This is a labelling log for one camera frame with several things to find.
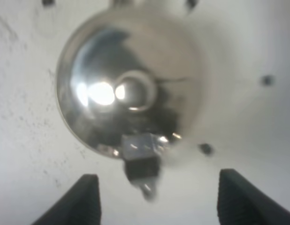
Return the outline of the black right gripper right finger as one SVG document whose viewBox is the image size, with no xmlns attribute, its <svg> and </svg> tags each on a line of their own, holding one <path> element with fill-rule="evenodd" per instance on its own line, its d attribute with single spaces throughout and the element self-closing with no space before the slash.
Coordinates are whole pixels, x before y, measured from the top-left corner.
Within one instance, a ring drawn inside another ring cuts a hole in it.
<svg viewBox="0 0 290 225">
<path fill-rule="evenodd" d="M 217 216 L 221 225 L 290 225 L 290 212 L 234 169 L 220 171 Z"/>
</svg>

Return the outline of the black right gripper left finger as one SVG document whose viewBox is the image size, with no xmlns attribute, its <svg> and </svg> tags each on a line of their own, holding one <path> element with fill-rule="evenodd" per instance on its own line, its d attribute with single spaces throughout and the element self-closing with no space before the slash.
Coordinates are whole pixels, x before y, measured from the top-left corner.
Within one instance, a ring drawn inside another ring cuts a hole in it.
<svg viewBox="0 0 290 225">
<path fill-rule="evenodd" d="M 99 178 L 83 175 L 72 188 L 35 225 L 100 225 Z"/>
</svg>

